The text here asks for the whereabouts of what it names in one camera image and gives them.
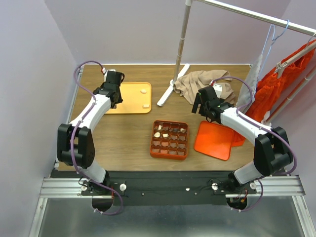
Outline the orange compartment box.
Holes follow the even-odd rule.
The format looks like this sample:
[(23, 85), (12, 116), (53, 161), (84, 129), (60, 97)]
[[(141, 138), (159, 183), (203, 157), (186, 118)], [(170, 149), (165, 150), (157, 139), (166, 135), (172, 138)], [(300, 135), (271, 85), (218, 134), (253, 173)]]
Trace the orange compartment box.
[[(180, 132), (180, 128), (184, 128), (186, 132)], [(156, 132), (160, 133), (160, 137), (154, 137)], [(167, 138), (163, 138), (163, 134), (168, 134)], [(153, 158), (164, 158), (172, 160), (185, 160), (188, 155), (189, 148), (189, 127), (184, 122), (155, 120), (153, 123), (152, 137), (150, 141), (150, 155)]]

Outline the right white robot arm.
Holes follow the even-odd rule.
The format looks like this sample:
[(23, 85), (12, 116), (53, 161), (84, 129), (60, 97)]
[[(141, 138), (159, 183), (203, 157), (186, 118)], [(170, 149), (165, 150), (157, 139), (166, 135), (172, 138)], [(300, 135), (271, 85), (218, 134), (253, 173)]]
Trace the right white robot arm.
[(231, 172), (218, 184), (220, 189), (237, 194), (245, 184), (270, 176), (294, 161), (294, 152), (283, 128), (271, 128), (251, 119), (232, 104), (219, 99), (212, 86), (196, 93), (192, 113), (233, 129), (254, 146), (253, 161)]

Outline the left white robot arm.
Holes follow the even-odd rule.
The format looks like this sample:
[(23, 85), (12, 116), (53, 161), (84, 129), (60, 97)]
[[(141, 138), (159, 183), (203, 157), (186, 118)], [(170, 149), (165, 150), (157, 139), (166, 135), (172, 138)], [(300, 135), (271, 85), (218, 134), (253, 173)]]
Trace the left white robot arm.
[(104, 73), (104, 82), (90, 92), (91, 99), (83, 111), (69, 124), (57, 130), (57, 158), (93, 182), (93, 190), (104, 195), (109, 191), (109, 174), (95, 160), (92, 133), (102, 116), (122, 103), (120, 85), (125, 74), (113, 70)]

